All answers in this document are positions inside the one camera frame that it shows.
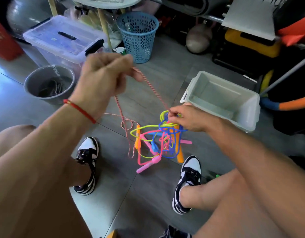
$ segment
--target white plastic container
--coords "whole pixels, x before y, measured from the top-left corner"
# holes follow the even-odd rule
[[[204,71],[191,80],[180,102],[190,102],[246,132],[253,132],[259,119],[258,93]]]
[[[57,15],[39,23],[23,34],[50,64],[71,68],[80,76],[82,65],[89,51],[96,52],[107,36],[83,23]]]

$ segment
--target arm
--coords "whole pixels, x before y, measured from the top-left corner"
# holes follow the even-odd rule
[[[170,110],[182,114],[171,122],[210,135],[278,226],[291,237],[305,237],[305,171],[227,120],[188,105]]]
[[[98,119],[111,96],[125,89],[125,75],[140,80],[132,70],[131,56],[94,54],[88,57],[70,100]],[[61,175],[87,129],[92,125],[68,104],[0,157],[0,237],[9,237],[20,219],[30,216],[28,197],[35,195],[34,209]]]

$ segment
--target blue plastic trash basket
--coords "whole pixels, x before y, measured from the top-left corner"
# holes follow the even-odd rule
[[[153,41],[159,21],[143,12],[128,12],[116,21],[121,30],[126,52],[134,57],[134,63],[145,63],[150,59]]]

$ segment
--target red string bracelet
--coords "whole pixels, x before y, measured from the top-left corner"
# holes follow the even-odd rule
[[[73,108],[77,109],[78,111],[80,111],[85,117],[87,117],[89,120],[91,120],[91,122],[93,124],[96,124],[96,120],[93,119],[93,117],[91,115],[89,115],[84,109],[80,108],[78,105],[76,105],[75,103],[72,103],[70,100],[68,99],[64,99],[63,103],[67,103],[70,104]]]

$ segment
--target gray bucket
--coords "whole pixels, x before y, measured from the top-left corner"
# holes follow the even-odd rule
[[[63,83],[60,94],[51,97],[39,97],[39,91],[43,83],[47,80],[59,79]],[[23,87],[30,96],[44,100],[50,104],[61,105],[64,99],[68,99],[74,90],[75,75],[74,72],[63,66],[49,65],[33,71],[24,81]]]

